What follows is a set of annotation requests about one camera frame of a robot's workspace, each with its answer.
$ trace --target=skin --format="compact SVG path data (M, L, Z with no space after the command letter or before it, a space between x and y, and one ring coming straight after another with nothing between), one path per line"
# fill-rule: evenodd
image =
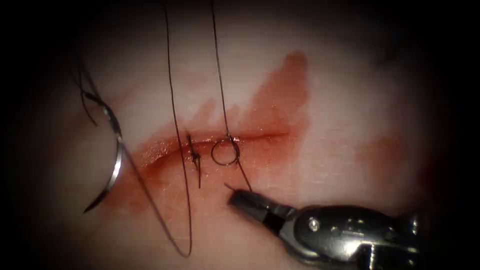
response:
M289 130L301 134L301 139L292 135L294 147L288 151L278 150L285 149L284 141L277 148L258 141L257 147L243 146L241 161L255 191L298 208L352 204L391 216L433 204L431 171L442 154L443 138L432 140L437 130L435 108L413 47L404 46L385 62L396 37L385 25L349 11L318 13L285 3L277 9L219 3L215 13L233 136L261 133L261 122L249 125L245 114L275 95L255 102L262 86L281 91L287 81L280 77L289 72L304 76L293 75L296 86L287 91L305 95L302 100L279 99L284 108L297 102L294 114L301 121ZM195 135L199 142L204 141L202 136L221 137L225 126L210 7L170 6L168 15L180 131ZM157 154L145 154L152 149L152 138L175 136L163 10L118 9L95 29L83 36L84 62L121 124L134 163L151 178L147 186L156 206L186 252L181 157L173 156L168 168L155 173L142 159L147 155L155 160ZM67 63L64 72L55 75L54 94L33 117L25 138L32 143L24 145L39 153L25 157L38 174L30 191L35 203L29 207L37 220L35 241L48 243L46 254L51 259L78 269L307 269L266 229L227 207L231 191L223 183L246 189L237 169L216 167L205 158L205 177L202 188L197 188L188 149L184 153L193 223L188 259L167 240L138 183L128 177L128 164L107 199L82 214L111 173L115 138L95 104L87 102L99 127L83 112L79 90L66 72L72 66ZM250 119L261 119L267 112L253 113ZM265 126L274 126L268 121ZM208 157L212 145L196 147ZM259 156L265 151L272 155ZM228 149L222 155L231 157Z

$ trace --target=needle driver jaw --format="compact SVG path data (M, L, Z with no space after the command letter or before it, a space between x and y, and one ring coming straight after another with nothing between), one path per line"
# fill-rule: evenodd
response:
M244 215L262 223L276 236L288 216L296 211L288 205L279 204L258 193L237 189L228 204L240 210Z

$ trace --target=blood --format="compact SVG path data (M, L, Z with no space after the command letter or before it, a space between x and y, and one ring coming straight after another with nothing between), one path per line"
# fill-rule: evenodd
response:
M355 146L355 160L365 169L373 195L384 194L408 161L407 99L394 100L384 112L388 127Z
M289 53L279 68L267 74L248 105L232 105L227 111L230 133L237 140L239 160L253 190L268 192L274 197L284 194L285 203L293 203L298 196L296 168L299 150L310 127L307 71L305 54L300 51ZM181 149L173 121L161 126L137 147L131 156L139 175L128 162L123 163L117 183L100 205L102 215L109 217L122 213L138 217L152 208L140 188L140 176L154 198L155 206L167 223L171 223L172 233L176 235L175 230L178 230L178 234L185 236L188 231L185 227L187 198L181 152L193 219L226 208L232 191L224 183L247 189L236 163L221 166L211 158L214 144L226 138L223 115L214 115L217 106L221 106L220 100L207 99L190 121L178 120ZM207 124L211 119L216 119L214 124ZM191 136L193 147L201 156L201 189L198 189L198 171L190 155L187 135ZM223 157L231 155L234 158L231 147L215 151Z

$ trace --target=black suture thread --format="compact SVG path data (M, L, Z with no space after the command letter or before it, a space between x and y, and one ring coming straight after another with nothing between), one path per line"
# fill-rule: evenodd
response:
M225 109L224 84L222 83L222 72L220 70L219 46L217 41L217 25L215 23L214 2L210 1L211 18L213 21L213 37L215 39L216 68L218 71L218 81L220 82L221 105L223 108L223 119L225 120L226 135L230 137L229 124L227 123L227 110Z
M173 245L173 247L175 248L176 252L178 254L180 254L182 257L188 257L190 256L190 253L185 255L182 250L180 250L180 247L177 245L177 242L175 241L175 238L173 237L172 233L170 232L169 230L169 227L167 226L167 224L165 223L165 220L162 216L162 214L160 214L160 210L159 208L157 207L157 205L155 204L155 201L154 201L154 197L152 196L152 194L150 193L149 191L149 188L147 187L147 185L145 184L145 180L142 178L142 176L140 175L140 172L139 170L137 169L137 166L135 166L134 162L133 162L133 159L132 159L132 156L130 155L130 152L127 150L127 148L124 149L125 151L125 154L126 154L126 157L128 159L128 161L130 162L130 165L131 167L133 168L133 171L135 172L136 174L136 178L138 180L138 182L140 183L140 186L141 186L141 189L143 190L143 193L145 193L147 199L148 199L148 202L150 203L151 207L153 208L153 212L155 214L155 217L156 219L160 222L161 224L161 227L163 228L163 231L165 232L166 234L166 237L168 238L168 240L170 241L170 243Z
M223 185L225 187L227 187L228 189L231 189L232 191L237 191L235 188L233 188L231 185L227 184L227 183L223 183Z
M189 192L189 182L188 182L188 178L187 178L187 170L185 169L184 153L182 151L182 142L180 141L180 132L179 132L179 125L178 125L178 122L177 122L177 114L175 113L174 88L173 88L173 85L172 85L172 69L171 69L171 63L170 63L169 17L168 17L168 14L167 14L167 7L165 6L165 4L163 4L163 10L164 10L164 13L165 13L166 52L167 52L167 59L168 59L168 82L169 82L169 85L170 85L171 109L172 109L172 112L173 112L173 120L175 122L175 130L176 130L176 138L178 140L178 148L180 149L181 165L183 167L183 179L185 181L185 188L186 188L186 202L187 202L187 208L188 208L188 235L189 235L188 253L185 254L180 249L177 249L177 252L182 257L187 258L192 253L192 210L190 208L190 192Z
M200 165L200 154L197 153L194 149L194 145L192 143L192 137L190 135L186 136L186 140L188 142L188 147L190 147L190 154L193 164L195 164L196 171L198 172L198 188L202 188L202 167Z
M220 83L220 94L221 94L221 105L222 105L222 109L223 109L223 119L225 120L226 136L230 140L230 143L233 146L233 149L235 150L235 158L231 162L228 162L228 163L221 163L221 162L218 162L215 159L214 150L220 143L224 142L225 139L217 141L215 143L215 145L213 145L213 147L211 148L210 155L211 155L211 158L213 159L213 161L215 163L217 163L218 165L221 165L221 166L228 166L228 165L231 165L234 162L236 162L238 164L238 166L240 167L241 173L243 175L243 178L245 179L245 182L248 186L248 189L250 191L252 191L252 186L250 185L249 179L247 178L247 175L245 174L245 171L242 168L242 165L240 164L240 148L239 148L239 145L234 141L234 139L230 135L229 124L227 122L227 110L225 109L224 85L223 85L223 82L222 82L222 72L221 72L221 69L220 69L219 45L218 45L218 38L217 38L217 24L215 22L215 8L214 8L213 0L210 1L210 8L211 8L211 19L212 19L212 23L213 23L213 37L214 37L214 40L215 40L216 68L217 68L217 71L218 71L218 81Z
M229 140L231 142L231 145L233 147L233 149L235 150L235 158L230 161L230 162L227 162L227 163L222 163L222 162L219 162L216 158L215 158L215 155L214 155L214 151L215 149L217 148L217 146L219 146L221 143L225 142L226 140ZM220 166L228 166L228 165L231 165L233 164L234 162L237 162L240 160L240 148L239 148L239 145L234 141L234 139L232 137L229 137L228 139L222 139L222 140L219 140L217 141L213 147L211 148L211 152L210 152L210 155L211 155L211 159L218 165Z
M246 185L248 186L249 191L252 190L252 186L250 185L249 179L247 178L247 175L245 174L244 168L242 167L242 164L240 164L240 159L236 161L238 166L240 167L241 174L243 175L243 178L245 178Z
M72 74L72 71L70 71L70 77L73 83L80 89L81 105L83 107L83 110L86 113L86 116L88 116L88 118L90 119L90 121L93 123L95 127L98 127L99 125L97 124L95 119L92 117L92 115L89 112L89 109L87 108L87 105L85 104L84 94L86 93L86 91L84 90L84 87L82 85L83 78L82 78L82 71L80 70L80 68L78 68L78 78L75 78L75 76Z

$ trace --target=dark vignette background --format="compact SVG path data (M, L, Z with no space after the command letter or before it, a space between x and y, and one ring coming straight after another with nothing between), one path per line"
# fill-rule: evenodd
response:
M475 108L474 85L467 82L470 78L468 70L474 69L476 64L469 63L473 53L468 48L469 37L473 33L468 30L470 26L466 18L471 7L438 2L418 4L416 1L333 1L332 5L339 9L354 9L389 25L400 37L398 46L414 44L423 59L429 83L435 89L431 97L435 97L432 102L438 108L436 117L450 142L450 159L437 174L437 194L443 210L432 222L429 268L460 269L459 264L465 260L459 253L466 246L459 241L468 241L470 235L458 235L458 230L468 229L463 223L459 224L468 217L459 211L458 200L459 195L469 196L465 190L473 186L470 179L475 177L468 175L468 163L476 158L469 156L467 151L474 152L472 145L475 142L467 133L467 128L475 123L469 120L473 117L469 111L474 111L470 108ZM31 228L35 226L35 220L29 220L25 212L25 205L29 203L25 177L34 178L35 172L28 171L29 165L20 162L19 157L35 153L17 151L16 146L22 144L17 138L24 130L22 127L29 124L29 116L35 114L44 97L50 94L49 85L54 73L66 62L76 42L81 40L83 33L95 31L95 26L114 6L117 5L24 3L22 6L8 4L3 9L6 80L2 91L2 122L6 128L2 137L6 151L2 187L5 228L2 231L6 236L3 246L7 252L2 257L7 259L3 263L9 268L56 269L56 265L65 265L50 261L48 252L32 240ZM390 57L395 57L395 50L386 56L386 61Z

